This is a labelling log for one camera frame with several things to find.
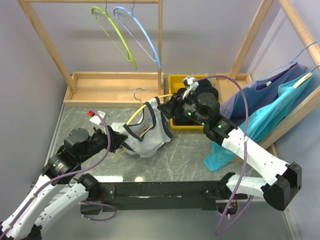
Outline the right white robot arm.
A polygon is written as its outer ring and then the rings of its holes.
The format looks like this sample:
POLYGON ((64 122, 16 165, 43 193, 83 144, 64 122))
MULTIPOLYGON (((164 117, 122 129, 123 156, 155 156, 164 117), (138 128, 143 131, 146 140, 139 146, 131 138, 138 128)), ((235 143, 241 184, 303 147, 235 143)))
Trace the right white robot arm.
POLYGON ((220 114, 215 95, 204 92, 198 96, 174 93, 158 110, 168 119, 182 114, 203 126, 203 133, 211 141, 231 151, 259 173, 259 177, 244 177, 229 173, 219 186, 220 196, 231 199, 235 194, 263 198, 271 207, 284 211, 302 188, 302 167, 287 163, 245 136, 233 122, 220 114))

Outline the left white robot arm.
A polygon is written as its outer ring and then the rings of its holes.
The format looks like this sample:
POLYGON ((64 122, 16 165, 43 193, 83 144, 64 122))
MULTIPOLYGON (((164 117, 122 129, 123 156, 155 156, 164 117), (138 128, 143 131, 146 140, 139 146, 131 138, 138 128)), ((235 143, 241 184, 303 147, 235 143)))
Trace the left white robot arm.
POLYGON ((44 166, 33 189, 20 206, 0 224, 2 240, 40 240, 45 230, 62 217, 68 208, 89 203, 100 195, 100 182, 82 168, 82 163, 105 150, 97 167, 114 153, 127 136, 106 126, 93 135, 84 128, 73 129, 44 166))

